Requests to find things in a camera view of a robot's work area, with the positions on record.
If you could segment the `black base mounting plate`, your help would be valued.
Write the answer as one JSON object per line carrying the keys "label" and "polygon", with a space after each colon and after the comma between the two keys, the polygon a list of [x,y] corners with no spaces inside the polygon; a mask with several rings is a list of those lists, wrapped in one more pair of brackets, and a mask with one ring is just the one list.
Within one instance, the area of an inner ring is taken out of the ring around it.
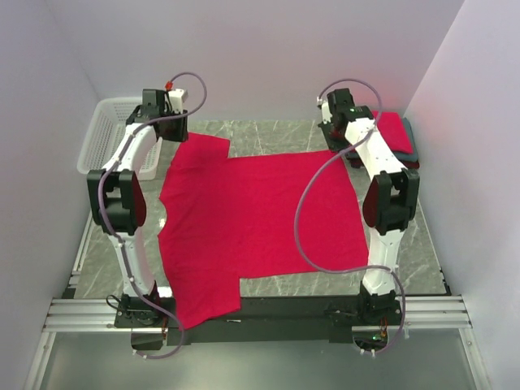
{"label": "black base mounting plate", "polygon": [[263,342],[327,340],[352,344],[355,327],[374,327],[379,335],[362,335],[361,346],[383,348],[388,342],[387,326],[401,324],[401,303],[392,293],[381,299],[357,296],[244,297],[233,313],[178,330],[177,323],[144,302],[127,299],[115,316],[118,329],[162,328],[168,345],[181,342]]}

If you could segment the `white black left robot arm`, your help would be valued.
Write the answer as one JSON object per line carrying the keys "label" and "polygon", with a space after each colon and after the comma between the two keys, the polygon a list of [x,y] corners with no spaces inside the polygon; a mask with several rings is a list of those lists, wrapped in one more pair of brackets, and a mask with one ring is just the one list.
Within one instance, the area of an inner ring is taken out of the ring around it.
{"label": "white black left robot arm", "polygon": [[188,139],[187,98],[184,89],[144,89],[115,152],[86,176],[93,221],[108,236],[123,278],[120,297],[106,299],[115,306],[120,327],[152,327],[169,319],[146,260],[142,228],[147,208],[139,172],[155,145]]}

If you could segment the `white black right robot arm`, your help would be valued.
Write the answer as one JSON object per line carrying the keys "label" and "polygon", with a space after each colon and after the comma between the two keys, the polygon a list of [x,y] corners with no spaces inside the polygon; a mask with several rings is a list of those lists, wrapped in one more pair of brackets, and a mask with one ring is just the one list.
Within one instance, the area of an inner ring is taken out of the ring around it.
{"label": "white black right robot arm", "polygon": [[414,219],[419,175],[400,162],[381,135],[367,106],[357,106],[348,89],[335,89],[317,98],[320,128],[329,145],[353,146],[370,178],[362,203],[369,228],[369,269],[362,278],[357,316],[367,324],[401,314],[393,274],[405,230]]}

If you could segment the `folded dark red t shirt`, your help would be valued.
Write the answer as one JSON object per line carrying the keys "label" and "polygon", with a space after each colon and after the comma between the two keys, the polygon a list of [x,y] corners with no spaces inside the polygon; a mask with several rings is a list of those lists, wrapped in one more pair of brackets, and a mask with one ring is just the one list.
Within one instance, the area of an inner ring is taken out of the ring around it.
{"label": "folded dark red t shirt", "polygon": [[[364,164],[362,163],[361,160],[349,160],[349,164],[352,168],[356,168],[356,169],[364,167]],[[402,164],[406,168],[409,168],[409,169],[418,170],[420,168],[419,162],[402,162]]]}

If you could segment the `pink-red t shirt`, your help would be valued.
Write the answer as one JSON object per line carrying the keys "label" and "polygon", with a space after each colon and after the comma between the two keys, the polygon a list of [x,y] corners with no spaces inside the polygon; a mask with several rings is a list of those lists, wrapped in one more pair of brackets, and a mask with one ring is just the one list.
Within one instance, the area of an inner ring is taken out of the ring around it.
{"label": "pink-red t shirt", "polygon": [[160,194],[162,265],[185,328],[239,310],[240,281],[363,267],[368,249],[349,174],[328,151],[229,156],[193,133]]}

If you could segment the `white plastic basket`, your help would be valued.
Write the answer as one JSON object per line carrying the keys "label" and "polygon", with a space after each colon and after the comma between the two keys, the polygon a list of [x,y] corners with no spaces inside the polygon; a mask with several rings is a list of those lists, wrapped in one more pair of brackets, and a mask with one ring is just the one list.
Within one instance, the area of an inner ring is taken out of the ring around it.
{"label": "white plastic basket", "polygon": [[108,162],[123,140],[127,118],[140,104],[140,97],[113,97],[97,104],[76,164],[80,174]]}

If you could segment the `aluminium frame rail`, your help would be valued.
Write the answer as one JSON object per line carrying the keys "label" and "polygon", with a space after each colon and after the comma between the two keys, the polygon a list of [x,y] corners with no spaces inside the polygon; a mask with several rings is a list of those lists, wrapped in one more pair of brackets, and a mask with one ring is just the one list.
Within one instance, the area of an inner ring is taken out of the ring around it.
{"label": "aluminium frame rail", "polygon": [[[241,309],[205,321],[215,325],[245,325],[256,322],[261,328],[268,323],[290,322],[293,327],[304,322],[320,321],[326,325],[344,325],[353,329],[371,329],[382,325],[396,329],[400,323],[412,329],[471,328],[472,323],[461,297],[412,296],[397,299],[387,314],[362,319],[346,297],[246,297]],[[45,318],[45,332],[143,332],[159,333],[160,320],[132,320],[122,311],[109,307],[100,299],[54,299]]]}

